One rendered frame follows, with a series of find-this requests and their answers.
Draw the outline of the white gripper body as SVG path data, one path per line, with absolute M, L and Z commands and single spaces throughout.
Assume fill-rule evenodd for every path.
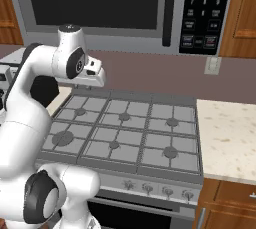
M 73 79 L 60 76 L 56 76 L 55 79 L 60 83 L 92 87 L 103 87 L 106 82 L 106 75 L 103 68 L 101 68 L 98 72 L 84 69 L 78 76 L 76 76 Z

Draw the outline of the grey microwave door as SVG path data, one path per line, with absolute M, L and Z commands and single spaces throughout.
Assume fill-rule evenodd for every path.
M 91 51 L 176 54 L 182 0 L 174 0 L 171 46 L 162 45 L 165 0 L 12 0 L 23 42 L 58 44 L 61 25 L 80 26 Z

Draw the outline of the grey microwave oven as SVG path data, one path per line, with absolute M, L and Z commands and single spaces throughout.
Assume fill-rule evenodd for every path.
M 179 49 L 167 55 L 217 55 L 230 0 L 182 0 Z

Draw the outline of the black glass oven door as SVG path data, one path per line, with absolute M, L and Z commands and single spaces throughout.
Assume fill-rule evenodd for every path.
M 192 229 L 195 209 L 180 207 L 180 212 L 132 207 L 125 208 L 88 201 L 91 213 L 102 229 Z

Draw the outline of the brown wooden base cupboard door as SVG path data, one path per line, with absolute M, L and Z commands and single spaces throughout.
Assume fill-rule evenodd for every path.
M 211 210 L 202 229 L 256 229 L 256 212 L 239 213 Z

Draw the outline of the grey gas stove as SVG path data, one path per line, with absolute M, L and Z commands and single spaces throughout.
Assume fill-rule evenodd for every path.
M 95 197 L 196 208 L 203 167 L 196 101 L 168 94 L 74 89 L 55 108 L 38 164 L 98 172 Z M 134 188 L 126 190 L 124 180 Z M 142 184 L 153 186 L 147 194 Z M 167 197 L 163 187 L 173 194 Z M 187 201 L 184 190 L 194 196 Z

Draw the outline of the grey and black small appliance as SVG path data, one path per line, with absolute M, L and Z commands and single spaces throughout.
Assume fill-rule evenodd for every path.
M 24 48 L 20 48 L 0 60 L 0 113 L 3 111 L 4 98 L 21 63 L 23 53 Z M 59 95 L 58 83 L 52 77 L 37 76 L 30 94 L 33 99 L 47 107 Z

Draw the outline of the brown wooden drawer front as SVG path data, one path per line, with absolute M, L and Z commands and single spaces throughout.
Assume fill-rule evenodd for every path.
M 214 201 L 221 205 L 256 210 L 256 199 L 249 197 L 252 193 L 256 194 L 256 185 L 221 181 Z

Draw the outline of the white wall socket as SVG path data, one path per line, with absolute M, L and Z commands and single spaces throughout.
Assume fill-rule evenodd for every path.
M 221 66 L 221 61 L 222 61 L 221 57 L 208 56 L 206 58 L 204 73 L 206 75 L 218 75 L 220 66 Z

